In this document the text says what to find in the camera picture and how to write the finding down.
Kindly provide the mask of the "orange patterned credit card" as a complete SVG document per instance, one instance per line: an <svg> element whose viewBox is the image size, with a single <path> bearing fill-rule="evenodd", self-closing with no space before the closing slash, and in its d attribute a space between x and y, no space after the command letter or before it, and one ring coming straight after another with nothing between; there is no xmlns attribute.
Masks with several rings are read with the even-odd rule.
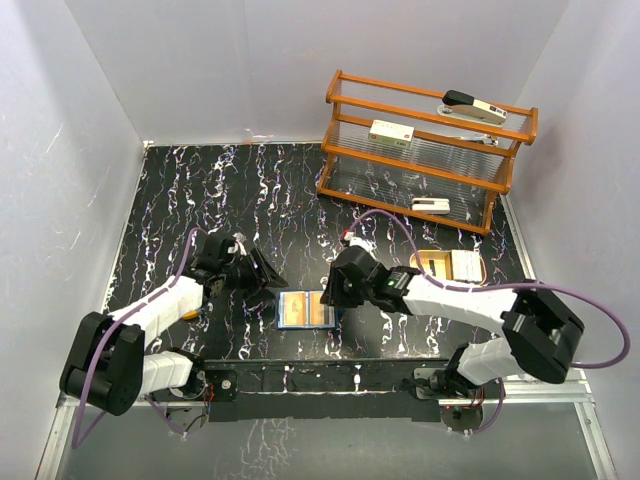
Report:
<svg viewBox="0 0 640 480"><path fill-rule="evenodd" d="M321 302L322 295L321 291L310 293L309 324L313 328L333 328L335 326L335 311L332 307Z"/></svg>

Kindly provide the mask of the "blue card holder wallet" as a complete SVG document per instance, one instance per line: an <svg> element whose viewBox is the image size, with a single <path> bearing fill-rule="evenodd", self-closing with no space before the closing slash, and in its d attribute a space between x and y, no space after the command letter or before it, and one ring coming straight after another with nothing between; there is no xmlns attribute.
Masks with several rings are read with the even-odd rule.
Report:
<svg viewBox="0 0 640 480"><path fill-rule="evenodd" d="M333 329L333 328L335 328L335 327L336 327L338 315L337 315L336 309L335 309L334 307L332 307L332 306L330 306L330 307L332 307L332 308L334 309L334 311L335 311L335 326L334 326L333 328L313 328L313 327L311 327L311 326L310 326L310 324L309 324L309 317L310 317L310 293L311 293L312 291L287 291L287 292L305 292L305 293L306 293L306 295L307 295L307 324L306 324L305 326L302 326L302 327L289 327L289 328L283 327L283 326L281 325L281 320L280 320L280 305L281 305L281 295L282 295L282 293L283 293L283 292L281 292L281 293L279 294L279 296L278 296L277 305L276 305L276 320L277 320L277 328L278 328L278 329L280 329L280 330L322 330L322 329Z"/></svg>

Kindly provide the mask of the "yellow black striped card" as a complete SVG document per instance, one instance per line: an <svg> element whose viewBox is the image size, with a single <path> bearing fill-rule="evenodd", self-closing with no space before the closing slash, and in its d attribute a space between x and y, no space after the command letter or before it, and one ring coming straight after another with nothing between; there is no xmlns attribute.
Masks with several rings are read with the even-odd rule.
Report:
<svg viewBox="0 0 640 480"><path fill-rule="evenodd" d="M421 263L425 268L425 271L438 279L447 279L447 260L444 258L427 258L424 257L421 259Z"/></svg>

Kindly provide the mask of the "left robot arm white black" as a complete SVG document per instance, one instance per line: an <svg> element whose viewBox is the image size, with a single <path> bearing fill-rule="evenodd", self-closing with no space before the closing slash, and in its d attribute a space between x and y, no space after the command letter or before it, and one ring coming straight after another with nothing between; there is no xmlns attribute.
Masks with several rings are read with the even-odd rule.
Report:
<svg viewBox="0 0 640 480"><path fill-rule="evenodd" d="M159 390L197 398L207 383L198 357L181 350L149 354L150 343L221 290L253 297L286 285L258 248L246 249L236 237L212 233L201 250L186 251L176 273L151 293L116 311L90 312L80 321L60 390L113 416Z"/></svg>

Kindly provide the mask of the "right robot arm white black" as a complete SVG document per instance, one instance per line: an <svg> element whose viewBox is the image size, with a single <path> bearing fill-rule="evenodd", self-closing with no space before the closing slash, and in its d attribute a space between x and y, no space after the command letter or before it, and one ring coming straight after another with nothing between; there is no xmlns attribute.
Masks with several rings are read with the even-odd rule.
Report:
<svg viewBox="0 0 640 480"><path fill-rule="evenodd" d="M583 322L557 295L531 281L474 290L410 266L387 268L360 246L345 248L332 262L321 302L338 309L370 303L387 313L440 316L493 333L486 342L460 345L445 368L415 381L439 395L466 397L519 374L561 384L584 333Z"/></svg>

